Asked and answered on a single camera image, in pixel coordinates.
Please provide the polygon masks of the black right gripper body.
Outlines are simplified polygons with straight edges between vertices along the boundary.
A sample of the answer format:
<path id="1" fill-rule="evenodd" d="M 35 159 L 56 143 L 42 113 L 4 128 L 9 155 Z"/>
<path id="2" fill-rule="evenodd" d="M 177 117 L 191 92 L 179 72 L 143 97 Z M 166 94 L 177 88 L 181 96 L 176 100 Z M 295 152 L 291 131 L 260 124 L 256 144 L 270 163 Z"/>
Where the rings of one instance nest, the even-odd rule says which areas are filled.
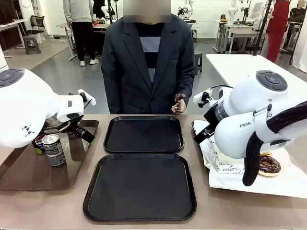
<path id="1" fill-rule="evenodd" d="M 217 107 L 217 103 L 211 105 L 208 111 L 204 114 L 204 118 L 209 123 L 209 130 L 215 131 L 216 126 L 218 125 L 218 119 L 215 115 L 215 109 Z"/>

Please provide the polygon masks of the person's left hand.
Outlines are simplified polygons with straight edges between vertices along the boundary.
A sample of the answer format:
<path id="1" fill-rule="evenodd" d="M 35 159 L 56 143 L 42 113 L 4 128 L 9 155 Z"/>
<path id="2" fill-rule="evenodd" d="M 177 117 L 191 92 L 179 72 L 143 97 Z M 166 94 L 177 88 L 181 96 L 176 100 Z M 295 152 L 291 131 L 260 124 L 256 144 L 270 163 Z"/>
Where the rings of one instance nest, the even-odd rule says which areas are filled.
<path id="1" fill-rule="evenodd" d="M 177 97 L 175 98 L 175 104 L 172 106 L 171 110 L 174 114 L 184 113 L 186 110 L 186 103 L 183 98 Z"/>

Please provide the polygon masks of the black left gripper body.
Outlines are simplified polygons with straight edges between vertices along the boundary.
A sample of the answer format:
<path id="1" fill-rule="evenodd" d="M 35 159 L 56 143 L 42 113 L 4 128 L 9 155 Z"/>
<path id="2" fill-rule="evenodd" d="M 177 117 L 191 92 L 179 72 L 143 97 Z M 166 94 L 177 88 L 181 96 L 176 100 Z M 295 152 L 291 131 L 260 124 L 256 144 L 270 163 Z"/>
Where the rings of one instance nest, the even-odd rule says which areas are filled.
<path id="1" fill-rule="evenodd" d="M 80 121 L 83 115 L 73 118 L 70 121 L 60 123 L 51 120 L 49 123 L 46 121 L 46 134 L 67 133 L 72 131 L 78 134 L 78 128 L 81 128 Z"/>

